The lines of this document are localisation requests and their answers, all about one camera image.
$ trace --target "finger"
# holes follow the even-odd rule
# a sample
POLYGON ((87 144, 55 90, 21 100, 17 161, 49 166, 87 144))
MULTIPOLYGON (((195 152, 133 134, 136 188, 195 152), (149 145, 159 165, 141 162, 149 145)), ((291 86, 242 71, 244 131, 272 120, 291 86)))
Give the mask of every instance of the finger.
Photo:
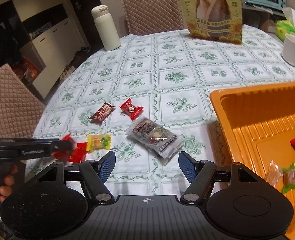
POLYGON ((0 201, 3 202, 5 200, 6 197, 4 196, 0 196, 0 201))
POLYGON ((5 185, 12 186, 14 184, 14 177, 12 175, 7 175, 4 178, 5 185))
POLYGON ((17 173, 17 171, 18 171, 17 166, 16 166, 14 163, 12 163, 12 164, 11 164, 11 168, 10 168, 10 170, 9 170, 9 173, 10 173, 10 174, 15 174, 15 173, 17 173))
POLYGON ((0 187, 0 194, 7 197, 12 193, 12 188, 9 186, 1 186, 0 187))

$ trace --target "beige chair cushion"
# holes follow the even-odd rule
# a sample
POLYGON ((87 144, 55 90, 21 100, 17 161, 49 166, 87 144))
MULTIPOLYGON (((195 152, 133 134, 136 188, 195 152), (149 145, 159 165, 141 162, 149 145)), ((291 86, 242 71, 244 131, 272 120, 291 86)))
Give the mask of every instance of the beige chair cushion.
POLYGON ((121 0, 129 32, 135 35, 183 29, 178 0, 121 0))
POLYGON ((0 138, 32 138, 44 109, 9 65, 0 68, 0 138))

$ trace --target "tablecloth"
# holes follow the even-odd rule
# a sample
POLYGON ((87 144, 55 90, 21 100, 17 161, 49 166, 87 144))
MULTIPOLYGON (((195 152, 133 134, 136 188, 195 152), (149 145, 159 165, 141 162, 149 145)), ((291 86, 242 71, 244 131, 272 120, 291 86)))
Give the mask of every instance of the tablecloth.
MULTIPOLYGON (((58 89, 34 132, 35 138, 77 142, 109 133, 116 165, 106 182, 113 195, 180 196, 189 183, 175 155, 166 165, 125 135, 131 120, 119 106, 132 98, 144 116, 184 137, 181 150, 196 160, 229 165, 222 131, 209 95, 217 89, 295 80, 295 68, 281 57, 282 45, 262 30, 244 25, 242 45, 189 38, 188 30, 121 38, 121 47, 90 56, 58 89), (89 121, 102 105, 116 107, 101 125, 89 121)), ((98 160, 107 151, 87 154, 98 160)), ((51 158, 27 162, 27 177, 51 158)), ((69 187, 81 191, 79 183, 69 187)), ((220 188, 216 185, 214 192, 220 188)))

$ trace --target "plastic tray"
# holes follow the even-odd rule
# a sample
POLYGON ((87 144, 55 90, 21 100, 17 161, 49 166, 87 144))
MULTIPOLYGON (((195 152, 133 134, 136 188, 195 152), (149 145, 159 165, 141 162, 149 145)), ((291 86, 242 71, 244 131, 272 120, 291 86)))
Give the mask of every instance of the plastic tray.
MULTIPOLYGON (((264 178, 271 160, 280 168, 295 163, 290 140, 295 137, 295 82, 217 90, 211 102, 233 162, 241 162, 264 178)), ((276 185, 283 187, 282 179, 276 185)), ((295 190, 286 197, 294 217, 286 233, 295 238, 295 190)))

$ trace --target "water bottle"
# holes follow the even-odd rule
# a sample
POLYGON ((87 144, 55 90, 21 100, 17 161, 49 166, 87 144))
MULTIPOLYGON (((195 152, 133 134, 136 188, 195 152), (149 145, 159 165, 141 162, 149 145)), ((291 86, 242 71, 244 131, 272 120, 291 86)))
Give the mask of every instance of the water bottle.
POLYGON ((101 37, 104 48, 109 51, 121 46, 113 19, 106 5, 99 5, 92 9, 95 26, 101 37))

